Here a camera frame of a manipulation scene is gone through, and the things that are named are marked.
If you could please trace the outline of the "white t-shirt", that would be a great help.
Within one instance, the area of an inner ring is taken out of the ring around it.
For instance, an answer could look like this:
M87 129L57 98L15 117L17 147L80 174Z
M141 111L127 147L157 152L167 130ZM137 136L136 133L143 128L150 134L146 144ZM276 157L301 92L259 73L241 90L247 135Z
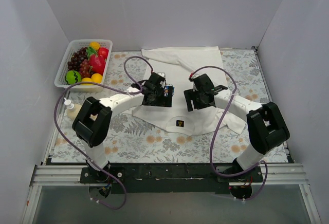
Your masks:
M167 83L174 87L172 106L139 106L131 109L129 114L167 132L188 136L214 132L224 110L211 106L188 111L184 91L193 87L188 78L195 70L198 74L206 73L215 86L227 85L226 76L221 71L223 62L219 48L167 47L141 52L155 72L163 72Z

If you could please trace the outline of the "small round brooch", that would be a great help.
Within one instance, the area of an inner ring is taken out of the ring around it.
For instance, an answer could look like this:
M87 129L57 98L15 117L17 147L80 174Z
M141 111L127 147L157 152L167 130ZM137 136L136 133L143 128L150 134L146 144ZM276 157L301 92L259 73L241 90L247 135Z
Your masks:
M169 94L170 94L170 87L169 87L169 86L166 86L166 87L164 88L164 96L165 96L165 97L168 97Z

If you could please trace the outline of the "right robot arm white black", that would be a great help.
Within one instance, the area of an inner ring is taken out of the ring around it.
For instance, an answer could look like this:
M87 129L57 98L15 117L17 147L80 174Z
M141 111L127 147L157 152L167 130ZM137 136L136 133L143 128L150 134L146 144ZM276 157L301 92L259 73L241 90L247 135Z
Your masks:
M224 172L219 172L212 164L211 167L218 176L233 178L249 173L263 162L263 158L272 149L290 138L287 125L275 103L261 104L238 96L226 86L215 86L207 74L192 73L189 81L193 83L193 88L184 92L188 111L208 107L222 108L224 111L220 121L230 113L247 124L249 145Z

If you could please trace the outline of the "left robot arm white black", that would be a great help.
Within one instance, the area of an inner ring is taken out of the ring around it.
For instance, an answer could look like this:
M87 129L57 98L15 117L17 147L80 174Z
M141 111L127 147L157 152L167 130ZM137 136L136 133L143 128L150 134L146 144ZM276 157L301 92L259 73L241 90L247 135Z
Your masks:
M87 164L95 171L109 165L103 141L112 117L140 106L171 107L174 86L167 85L163 73L151 73L147 80L132 84L111 97L87 98L73 121L72 128L83 141Z

